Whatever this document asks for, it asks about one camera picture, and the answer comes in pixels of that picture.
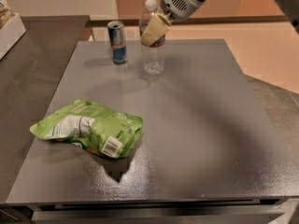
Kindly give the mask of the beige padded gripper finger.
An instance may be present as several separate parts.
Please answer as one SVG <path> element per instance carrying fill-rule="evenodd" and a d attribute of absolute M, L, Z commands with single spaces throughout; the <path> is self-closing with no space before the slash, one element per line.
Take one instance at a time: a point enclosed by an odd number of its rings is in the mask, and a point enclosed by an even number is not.
<path fill-rule="evenodd" d="M 171 22 L 166 15 L 156 13 L 150 19 L 146 29 L 142 33 L 141 42 L 150 47 L 158 42 L 171 28 Z"/>

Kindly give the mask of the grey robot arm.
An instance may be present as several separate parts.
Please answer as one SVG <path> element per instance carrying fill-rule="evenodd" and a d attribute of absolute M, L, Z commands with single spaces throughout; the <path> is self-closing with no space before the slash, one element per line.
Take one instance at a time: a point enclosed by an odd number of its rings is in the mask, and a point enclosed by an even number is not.
<path fill-rule="evenodd" d="M 161 0 L 160 10 L 149 20 L 141 42 L 150 47 L 170 29 L 173 22 L 186 21 L 206 0 Z M 274 0 L 292 27 L 299 31 L 299 0 Z"/>

